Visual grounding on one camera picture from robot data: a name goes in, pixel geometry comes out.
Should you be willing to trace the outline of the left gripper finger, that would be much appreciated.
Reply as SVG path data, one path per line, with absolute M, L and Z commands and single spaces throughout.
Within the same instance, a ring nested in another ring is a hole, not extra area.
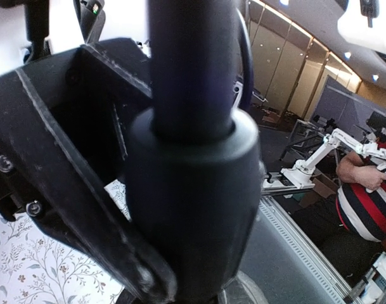
M 105 190 L 125 179 L 126 130 L 150 106 L 148 64 L 134 40 L 117 38 L 0 76 L 0 204 L 12 194 L 46 235 L 143 302 L 168 303 L 174 272 Z

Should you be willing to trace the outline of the round stand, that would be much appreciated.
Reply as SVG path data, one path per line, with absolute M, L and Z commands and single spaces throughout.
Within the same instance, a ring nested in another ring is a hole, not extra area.
M 207 303 L 236 275 L 261 193 L 252 55 L 234 1 L 150 1 L 153 106 L 129 130 L 133 224 L 175 274 L 164 303 Z

